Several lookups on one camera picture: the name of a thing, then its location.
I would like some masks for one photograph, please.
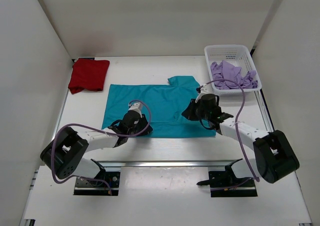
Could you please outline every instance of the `white wall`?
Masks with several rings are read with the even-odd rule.
[[[252,48],[273,0],[40,0],[72,58]]]
[[[0,225],[17,226],[72,62],[37,0],[0,0]]]
[[[268,14],[266,15],[264,19],[264,23],[259,31],[258,36],[256,37],[254,45],[257,46],[262,38],[262,36],[265,34],[270,22],[272,21],[273,17],[275,16],[276,12],[278,11],[279,6],[281,5],[283,0],[273,0],[272,5],[269,9]]]
[[[254,53],[271,118],[297,157],[311,219],[320,225],[320,1],[283,0]]]

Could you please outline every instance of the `red cloth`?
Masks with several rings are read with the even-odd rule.
[[[108,60],[78,59],[73,65],[71,80],[68,88],[72,94],[80,91],[102,91],[106,72],[109,68]]]

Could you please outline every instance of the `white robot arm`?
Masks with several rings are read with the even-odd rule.
[[[54,154],[52,155],[52,140],[42,151],[41,160],[52,170],[53,159],[54,174],[60,180],[71,175],[104,180],[105,169],[99,162],[85,159],[83,155],[96,149],[118,147],[126,143],[131,135],[149,134],[153,129],[150,125],[147,127],[146,116],[141,113],[142,107],[141,103],[131,105],[122,120],[114,121],[108,128],[99,132],[76,132],[71,127],[64,128],[57,136]]]
[[[237,185],[240,182],[238,179],[262,177],[273,184],[299,168],[299,161],[283,132],[267,132],[243,122],[235,122],[232,115],[221,111],[218,96],[209,93],[204,87],[197,91],[198,97],[190,101],[182,115],[188,120],[200,121],[208,130],[216,130],[223,136],[242,141],[254,151],[255,159],[240,159],[225,167],[227,180]],[[203,120],[208,121],[209,127],[204,126]],[[207,180],[198,185],[209,185],[214,180],[225,179]]]

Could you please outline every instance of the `teal cloth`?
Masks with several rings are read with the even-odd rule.
[[[128,103],[141,100],[151,110],[153,131],[145,137],[152,138],[195,138],[215,136],[215,131],[206,130],[199,121],[189,121],[181,115],[191,99],[198,95],[198,82],[193,76],[174,76],[169,85],[111,85],[106,103],[102,128],[122,119]]]

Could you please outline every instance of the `white tabletop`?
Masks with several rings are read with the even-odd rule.
[[[104,57],[110,67],[103,92],[68,93],[60,126],[81,123],[101,128],[110,84],[167,84],[176,75],[193,75],[208,82],[204,56]],[[235,115],[242,98],[222,97],[224,112]],[[247,94],[239,120],[265,129],[255,94]],[[254,154],[247,150],[249,157]],[[129,139],[115,149],[96,150],[86,158],[100,161],[234,160],[242,158],[237,141],[215,138]],[[257,183],[256,198],[210,198],[196,183],[207,168],[123,168],[119,196],[73,196],[74,180],[56,185],[50,170],[40,168],[26,219],[35,225],[295,225],[309,223],[295,174],[271,185]]]

